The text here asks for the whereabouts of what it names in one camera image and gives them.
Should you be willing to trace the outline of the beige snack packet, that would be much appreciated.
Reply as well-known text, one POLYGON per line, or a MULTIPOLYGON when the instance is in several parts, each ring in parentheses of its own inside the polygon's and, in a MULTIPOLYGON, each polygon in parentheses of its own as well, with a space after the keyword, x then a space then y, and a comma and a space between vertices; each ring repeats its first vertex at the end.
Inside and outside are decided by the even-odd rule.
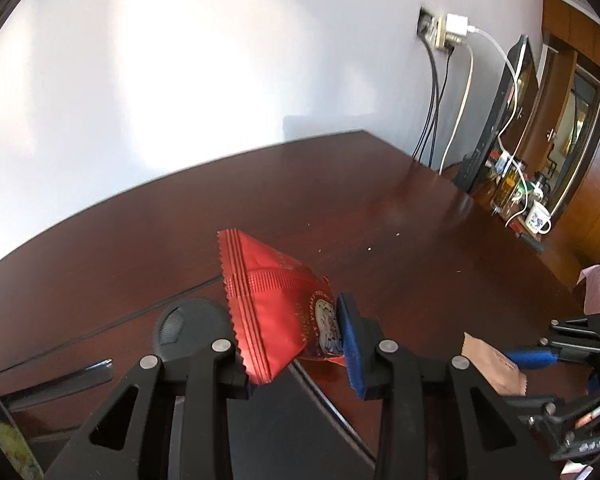
POLYGON ((518 365, 482 339, 464 333, 462 356, 501 396, 525 396, 528 379, 518 365))

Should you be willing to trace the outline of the red snack packet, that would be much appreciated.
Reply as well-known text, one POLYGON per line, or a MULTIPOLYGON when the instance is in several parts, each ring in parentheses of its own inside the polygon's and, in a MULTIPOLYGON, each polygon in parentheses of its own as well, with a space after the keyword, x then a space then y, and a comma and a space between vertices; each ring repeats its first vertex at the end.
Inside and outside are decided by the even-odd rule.
POLYGON ((218 244, 237 348, 253 385, 270 384, 298 358, 346 364, 326 278, 238 229, 220 231, 218 244))

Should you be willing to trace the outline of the pink cloth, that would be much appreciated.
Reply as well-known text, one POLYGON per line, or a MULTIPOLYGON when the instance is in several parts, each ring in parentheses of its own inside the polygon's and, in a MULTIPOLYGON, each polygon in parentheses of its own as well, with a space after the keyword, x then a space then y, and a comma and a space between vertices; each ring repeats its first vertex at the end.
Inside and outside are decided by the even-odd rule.
POLYGON ((600 264, 583 269, 580 272, 577 286, 581 287, 584 293, 584 314, 600 314, 600 264))

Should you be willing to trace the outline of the white blue mug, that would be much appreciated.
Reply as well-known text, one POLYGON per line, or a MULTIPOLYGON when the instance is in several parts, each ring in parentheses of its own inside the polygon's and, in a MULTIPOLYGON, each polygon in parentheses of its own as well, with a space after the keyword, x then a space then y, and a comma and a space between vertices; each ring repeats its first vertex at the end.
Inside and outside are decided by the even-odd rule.
POLYGON ((552 229, 552 217, 546 207, 536 200, 529 209, 524 225, 532 234, 545 235, 552 229))

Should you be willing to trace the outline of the stainless steel bowl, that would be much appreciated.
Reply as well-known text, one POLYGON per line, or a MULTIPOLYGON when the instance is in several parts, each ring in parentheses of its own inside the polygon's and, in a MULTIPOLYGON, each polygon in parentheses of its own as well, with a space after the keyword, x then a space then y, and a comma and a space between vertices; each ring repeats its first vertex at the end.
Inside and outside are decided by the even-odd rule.
POLYGON ((43 478, 42 467, 0 401, 0 479, 43 478))

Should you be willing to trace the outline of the black monitor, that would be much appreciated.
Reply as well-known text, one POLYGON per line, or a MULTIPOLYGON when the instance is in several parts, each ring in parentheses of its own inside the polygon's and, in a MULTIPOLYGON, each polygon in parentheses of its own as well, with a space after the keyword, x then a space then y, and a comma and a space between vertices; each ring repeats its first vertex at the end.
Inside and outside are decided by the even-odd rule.
POLYGON ((477 183, 478 175, 486 168, 486 161, 493 151, 501 153, 504 148, 506 152, 513 154, 521 146, 522 135, 539 92, 538 76, 527 35, 519 37, 516 44, 508 50, 507 58, 515 76, 505 65, 477 144, 463 158, 460 170, 453 179, 453 183, 467 193, 477 183))

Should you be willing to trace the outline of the white charger adapter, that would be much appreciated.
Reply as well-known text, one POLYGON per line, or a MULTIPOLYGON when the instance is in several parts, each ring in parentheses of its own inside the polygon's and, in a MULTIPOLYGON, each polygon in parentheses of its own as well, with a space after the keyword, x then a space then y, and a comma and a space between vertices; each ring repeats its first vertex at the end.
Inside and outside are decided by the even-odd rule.
POLYGON ((469 34, 469 18, 465 15, 448 13, 443 19, 442 37, 445 42, 459 44, 469 34))

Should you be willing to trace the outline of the wall power outlet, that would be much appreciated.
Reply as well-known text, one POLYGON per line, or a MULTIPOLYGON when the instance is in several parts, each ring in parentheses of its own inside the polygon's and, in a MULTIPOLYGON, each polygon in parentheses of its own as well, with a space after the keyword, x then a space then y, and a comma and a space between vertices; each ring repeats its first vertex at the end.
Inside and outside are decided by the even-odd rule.
POLYGON ((419 9, 416 36, 431 49, 446 52, 454 49, 454 44, 446 39, 445 19, 423 6, 419 9))

